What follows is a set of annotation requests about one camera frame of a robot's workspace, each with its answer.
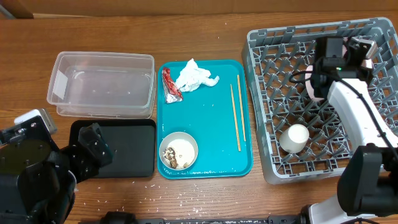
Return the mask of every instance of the crumpled tissue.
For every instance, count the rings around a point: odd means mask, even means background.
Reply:
[[[180,76],[175,81],[175,85],[181,92],[193,91],[199,88],[201,84],[206,86],[215,86],[220,80],[219,76],[212,79],[209,70],[199,68],[197,63],[191,59],[180,72]]]

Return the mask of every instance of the red wrapper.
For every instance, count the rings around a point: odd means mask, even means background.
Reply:
[[[163,89],[166,103],[174,103],[182,101],[182,93],[175,85],[172,77],[170,76],[170,69],[164,67],[162,70]]]

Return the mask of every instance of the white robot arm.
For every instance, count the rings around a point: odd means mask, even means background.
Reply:
[[[321,37],[317,39],[313,67],[292,75],[306,73],[307,79],[300,82],[305,82],[313,100],[327,98],[356,151],[339,180],[338,193],[309,207],[308,221],[312,224],[349,223],[398,212],[398,137],[384,122],[368,92],[373,77],[370,58],[375,48],[369,40]],[[381,165],[391,171],[389,177],[378,176]]]

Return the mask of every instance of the teal tray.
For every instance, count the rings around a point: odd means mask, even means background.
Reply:
[[[250,135],[248,96],[242,65],[235,60],[197,61],[200,68],[211,72],[211,77],[220,77],[217,85],[201,85],[193,92],[183,93],[183,101],[167,104],[164,98],[162,70],[170,69],[175,81],[187,62],[169,62],[158,72],[157,88],[157,168],[168,179],[189,179],[209,177],[239,177],[246,175],[253,167],[253,153]],[[239,105],[239,74],[242,91],[244,128],[243,141],[241,110]],[[238,122],[241,152],[238,151],[235,122],[232,109],[231,87],[233,87],[236,119]],[[198,143],[198,157],[191,167],[177,171],[169,169],[159,159],[160,143],[168,134],[182,131],[190,134]]]

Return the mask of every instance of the gray dish rack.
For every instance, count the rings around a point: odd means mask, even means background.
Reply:
[[[376,41],[369,94],[385,122],[398,134],[398,38],[389,19],[252,30],[242,58],[256,115],[262,170],[270,184],[341,175],[353,155],[334,108],[326,100],[312,101],[302,84],[289,82],[293,72],[312,64],[315,39],[327,35]],[[308,128],[310,139],[300,153],[288,154],[278,139],[295,123]]]

